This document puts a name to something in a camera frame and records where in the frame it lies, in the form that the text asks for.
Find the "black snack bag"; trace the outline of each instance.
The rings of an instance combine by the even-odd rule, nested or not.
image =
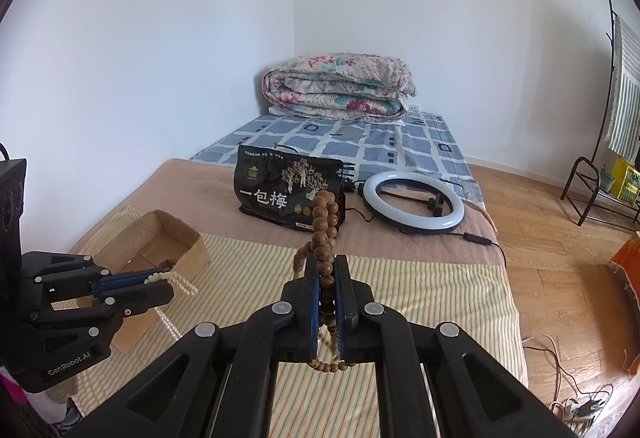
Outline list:
[[[314,196],[334,193],[338,225],[344,221],[346,199],[340,160],[285,153],[240,145],[234,190],[240,211],[283,227],[313,232]]]

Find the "ring light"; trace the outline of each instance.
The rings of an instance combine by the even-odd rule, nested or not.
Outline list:
[[[396,209],[380,198],[380,189],[392,183],[421,183],[429,192],[440,193],[451,210],[450,214],[442,217],[426,217]],[[374,174],[364,184],[362,195],[367,208],[374,215],[408,232],[446,233],[456,228],[465,215],[462,200],[451,187],[439,180],[417,173],[389,171]]]

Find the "baseboard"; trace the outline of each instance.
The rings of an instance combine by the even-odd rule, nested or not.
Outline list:
[[[564,182],[559,182],[553,178],[547,178],[541,174],[532,173],[529,171],[523,171],[522,169],[516,169],[516,167],[510,167],[508,165],[502,165],[501,163],[490,162],[488,160],[482,160],[480,158],[473,158],[472,156],[465,156],[467,163],[472,165],[479,165],[481,167],[487,167],[494,171],[502,171],[504,173],[515,174],[516,176],[522,176],[523,178],[529,178],[536,180],[537,182],[548,183],[549,185],[555,185],[556,187],[564,188]]]
[[[523,171],[522,169],[516,169],[516,167],[510,167],[508,165],[502,165],[501,163],[490,162],[488,160],[482,160],[480,158],[465,156],[465,160],[467,163],[470,163],[472,165],[487,167],[488,169],[493,169],[494,171],[502,171],[509,174],[515,174],[516,176],[522,176],[523,178],[530,178],[531,180],[548,183],[549,185],[554,185],[556,187],[560,187],[561,189],[564,189],[564,185],[566,183],[566,182],[559,182],[558,180],[554,180],[552,178],[548,178],[540,174],[532,173],[529,171]],[[591,191],[577,178],[574,179],[574,182],[569,187],[569,192],[579,193],[587,197],[591,195]],[[628,214],[630,212],[625,207],[619,205],[618,203],[615,203],[614,201],[610,201],[607,198],[603,198],[602,196],[598,197],[598,201],[600,202],[600,204],[604,204],[608,206],[610,209],[613,209],[616,212],[620,212],[621,214]]]

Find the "plant pot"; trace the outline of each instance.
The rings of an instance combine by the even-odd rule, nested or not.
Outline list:
[[[607,171],[605,171],[604,169],[600,169],[600,189],[601,190],[608,193],[611,190],[611,187],[613,186],[613,183],[615,183],[615,181],[616,180],[614,180],[611,176],[607,174]]]

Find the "screw head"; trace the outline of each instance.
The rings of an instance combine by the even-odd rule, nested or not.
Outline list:
[[[271,310],[273,310],[273,313],[277,313],[278,315],[286,315],[291,312],[292,306],[286,301],[278,301],[273,303]]]
[[[380,303],[367,303],[364,305],[364,312],[369,315],[382,315],[385,312],[385,307]]]
[[[454,323],[442,323],[440,325],[440,333],[445,337],[453,338],[460,335],[460,328],[458,328],[458,325]]]
[[[195,329],[196,335],[199,337],[210,337],[216,332],[216,326],[214,323],[200,323]]]

